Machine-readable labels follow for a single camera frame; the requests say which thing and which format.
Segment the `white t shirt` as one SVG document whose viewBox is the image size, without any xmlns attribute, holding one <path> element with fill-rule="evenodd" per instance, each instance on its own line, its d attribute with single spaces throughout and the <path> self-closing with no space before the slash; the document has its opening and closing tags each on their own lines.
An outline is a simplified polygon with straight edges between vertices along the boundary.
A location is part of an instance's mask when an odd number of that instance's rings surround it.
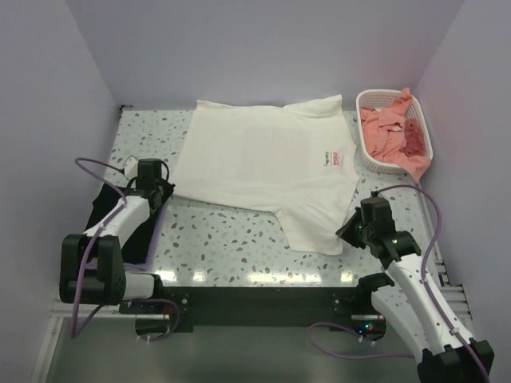
<svg viewBox="0 0 511 383">
<path fill-rule="evenodd" d="M 294 251 L 340 255 L 358 183 L 343 99 L 283 107 L 199 101 L 172 178 L 178 196 L 272 213 Z"/>
</svg>

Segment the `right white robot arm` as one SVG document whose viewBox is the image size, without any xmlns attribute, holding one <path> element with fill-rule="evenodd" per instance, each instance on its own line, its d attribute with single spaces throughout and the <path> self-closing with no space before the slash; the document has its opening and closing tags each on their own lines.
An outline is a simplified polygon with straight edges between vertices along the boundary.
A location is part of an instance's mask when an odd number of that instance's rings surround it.
<svg viewBox="0 0 511 383">
<path fill-rule="evenodd" d="M 427 270 L 408 231 L 397 231 L 389 202 L 361 201 L 336 235 L 369 249 L 382 272 L 359 279 L 354 304 L 371 306 L 408 346 L 422 382 L 487 382 L 494 351 L 478 341 L 454 313 Z"/>
</svg>

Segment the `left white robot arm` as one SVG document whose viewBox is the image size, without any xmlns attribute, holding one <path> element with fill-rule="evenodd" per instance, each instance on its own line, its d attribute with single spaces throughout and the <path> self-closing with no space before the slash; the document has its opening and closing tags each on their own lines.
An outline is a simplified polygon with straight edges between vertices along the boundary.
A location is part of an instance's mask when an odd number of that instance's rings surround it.
<svg viewBox="0 0 511 383">
<path fill-rule="evenodd" d="M 59 295 L 64 303 L 115 306 L 154 295 L 160 278 L 127 274 L 122 248 L 173 194 L 174 186 L 161 175 L 166 167 L 161 160 L 140 160 L 134 189 L 104 182 L 118 194 L 117 203 L 95 225 L 67 235 L 62 243 Z"/>
</svg>

